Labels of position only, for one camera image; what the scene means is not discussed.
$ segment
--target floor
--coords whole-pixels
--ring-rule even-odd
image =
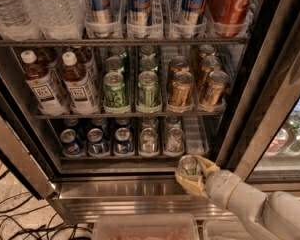
[[[7,168],[4,165],[2,165],[0,168],[0,175],[2,175],[6,170]],[[0,180],[0,202],[2,202],[7,198],[10,198],[6,202],[0,204],[0,211],[10,210],[18,206],[25,200],[29,199],[30,197],[31,194],[13,176],[12,173],[8,173],[6,177]],[[37,208],[39,209],[31,213],[16,216],[17,214],[26,213]],[[39,233],[39,235],[31,236],[28,233],[26,233],[23,235],[13,237],[18,231],[21,230],[21,227],[19,227],[18,224],[20,224],[20,226],[22,226],[25,229],[38,229],[41,226],[42,229],[45,229],[47,228],[51,218],[53,218],[53,220],[50,223],[49,228],[63,223],[62,219],[55,214],[56,212],[54,211],[54,209],[51,206],[49,206],[45,200],[38,201],[37,199],[32,197],[28,202],[26,202],[24,205],[17,208],[16,210],[7,213],[2,213],[2,214],[0,213],[0,240],[10,240],[10,239],[67,240],[67,239],[73,239],[79,237],[87,237],[82,239],[89,239],[91,237],[91,234],[89,232],[80,228],[77,228],[75,230],[75,236],[74,236],[72,234],[73,227],[64,228],[64,226],[63,226],[64,230],[51,231],[49,233],[49,236],[45,235],[47,233],[46,231],[42,231]],[[14,222],[12,219],[7,219],[8,217],[6,215],[13,216],[13,219],[15,219],[16,222]],[[87,227],[87,225],[79,225],[79,226],[85,228]]]

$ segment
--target red soda can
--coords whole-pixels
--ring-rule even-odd
[[[247,16],[251,0],[221,0],[218,6],[216,21],[226,25],[243,24]],[[224,37],[236,36],[238,33],[223,30],[218,33]]]

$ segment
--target beverage cooler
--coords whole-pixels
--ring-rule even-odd
[[[229,0],[208,1],[204,14],[196,9],[206,0],[188,10],[183,0],[131,1],[110,0],[110,16],[70,3],[77,10],[71,31],[51,28],[43,16],[33,20],[34,12],[40,34],[12,33],[0,22],[5,165],[70,224],[123,214],[232,218],[176,182],[186,154],[211,159],[262,191],[300,198],[300,0],[237,0],[239,12],[249,4],[241,18],[226,11]],[[215,6],[227,17],[220,9],[222,20],[215,17]],[[80,53],[94,57],[90,96],[82,97],[70,73],[56,74],[65,99],[50,112],[42,106],[50,96],[26,72],[34,53],[34,60],[53,54],[47,48],[62,69],[81,63]]]

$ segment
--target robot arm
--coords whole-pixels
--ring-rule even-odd
[[[176,173],[177,181],[189,193],[205,196],[212,204],[235,214],[255,239],[300,239],[299,200],[284,192],[268,196],[230,171],[195,157],[206,176],[205,184],[201,176],[193,181]]]

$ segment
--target bottle cap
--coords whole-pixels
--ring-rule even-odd
[[[66,52],[62,55],[63,63],[66,66],[72,66],[77,63],[77,57],[73,52]]]
[[[37,56],[31,50],[27,50],[21,53],[21,59],[24,63],[30,64],[36,61]]]

